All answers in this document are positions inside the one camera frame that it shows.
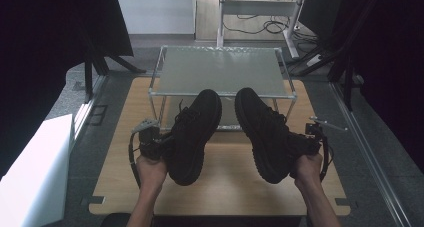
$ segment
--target glass table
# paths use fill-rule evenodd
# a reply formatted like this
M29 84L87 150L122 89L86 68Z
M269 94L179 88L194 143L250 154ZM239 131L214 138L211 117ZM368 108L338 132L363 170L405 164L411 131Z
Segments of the glass table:
M277 111L276 99L291 100L283 113L287 118L297 99L281 49L246 47L162 46L148 95L154 118L169 130L180 103L181 108L190 106L200 91L212 89L222 102L218 130L241 130L234 98L244 87ZM162 98L160 106L156 97Z

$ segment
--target wooden platform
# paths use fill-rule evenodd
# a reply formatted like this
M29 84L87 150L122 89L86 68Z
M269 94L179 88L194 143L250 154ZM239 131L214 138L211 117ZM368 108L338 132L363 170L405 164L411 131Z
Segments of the wooden platform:
M103 196L102 204L90 204L93 214L130 213L138 197L137 183L128 161L131 129L145 118L152 118L147 89L150 78L133 81L93 196ZM304 133L305 123L314 115L300 81L293 81L298 100L288 121L293 132ZM279 100L285 113L289 100ZM219 216L299 216L306 214L302 196L287 177L277 185L265 182L258 174L251 143L242 132L216 132L205 148L205 161L199 179L190 186L178 186L169 177L156 202L156 215ZM345 199L334 165L323 182L337 215L348 215L349 206L339 206Z

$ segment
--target forearm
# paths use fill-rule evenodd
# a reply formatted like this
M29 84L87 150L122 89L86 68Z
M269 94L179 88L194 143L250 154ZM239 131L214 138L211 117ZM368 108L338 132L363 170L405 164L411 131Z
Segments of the forearm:
M127 227L150 227L155 202L159 192L160 189L140 188L138 200Z
M300 191L314 227L341 226L320 183L311 183Z

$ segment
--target shoe sole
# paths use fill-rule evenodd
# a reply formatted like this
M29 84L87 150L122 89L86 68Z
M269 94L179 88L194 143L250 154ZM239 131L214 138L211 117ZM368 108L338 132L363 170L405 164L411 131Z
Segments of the shoe sole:
M215 133L216 128L218 127L219 122L221 121L222 103L221 103L221 99L218 95L216 95L216 98L217 98L217 109L218 109L218 111L215 112L214 121L209 126L209 128L207 129L205 134L202 136L202 138L199 142L199 145L196 147L196 153L194 154L194 158L192 160L193 162L192 162L192 165L191 165L193 167L190 169L189 173L186 175L186 177L184 177L181 180L174 180L175 183L177 183L178 185L182 185L182 186L191 185L200 176L200 172L202 171L202 168L203 168L203 161L204 161L204 158L205 158L206 143L209 141L209 139Z
M236 95L235 112L241 128L250 139L250 142L252 142L253 159L259 175L268 183L279 183L282 180L281 176L269 164L264 144L260 140L260 137L255 133L254 128L249 124L246 115L244 114L240 92Z

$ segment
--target black sneaker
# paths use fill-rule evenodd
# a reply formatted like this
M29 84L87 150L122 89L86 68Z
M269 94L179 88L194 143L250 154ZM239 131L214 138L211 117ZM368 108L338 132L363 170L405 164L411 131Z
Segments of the black sneaker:
M264 180L277 184L291 171L286 117L268 107L251 88L240 90L235 99L237 119L253 146L256 168Z
M218 94L210 89L199 93L190 107L180 108L171 133L175 139L175 152L165 159L169 176L179 185L190 185L203 167L206 142L221 120L222 106Z

